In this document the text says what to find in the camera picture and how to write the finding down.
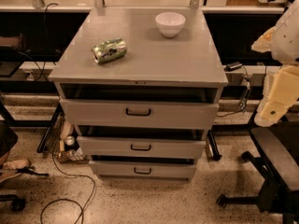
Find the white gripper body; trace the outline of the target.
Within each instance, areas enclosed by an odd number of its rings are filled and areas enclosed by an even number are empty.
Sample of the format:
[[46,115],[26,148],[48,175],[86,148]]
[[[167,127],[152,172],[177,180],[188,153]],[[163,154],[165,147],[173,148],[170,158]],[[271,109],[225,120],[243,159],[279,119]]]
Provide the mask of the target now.
[[263,83],[263,99],[258,105],[254,122],[269,127],[276,124],[299,99],[299,66],[282,65],[270,72]]

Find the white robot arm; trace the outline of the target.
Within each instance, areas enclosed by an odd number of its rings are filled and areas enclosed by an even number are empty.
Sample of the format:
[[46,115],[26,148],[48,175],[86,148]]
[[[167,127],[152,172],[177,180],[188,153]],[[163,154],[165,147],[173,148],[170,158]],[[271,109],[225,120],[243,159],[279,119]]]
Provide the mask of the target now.
[[251,45],[257,52],[271,52],[281,63],[276,73],[269,73],[263,83],[263,99],[254,122],[269,127],[276,124],[299,99],[299,0],[291,3],[278,19]]

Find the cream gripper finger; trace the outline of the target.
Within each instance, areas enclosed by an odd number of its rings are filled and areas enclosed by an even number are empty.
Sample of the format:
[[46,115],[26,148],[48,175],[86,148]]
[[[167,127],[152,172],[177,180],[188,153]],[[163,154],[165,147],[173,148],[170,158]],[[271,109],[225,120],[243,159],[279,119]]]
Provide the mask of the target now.
[[251,49],[260,53],[273,50],[273,34],[276,31],[275,27],[269,28],[251,45]]

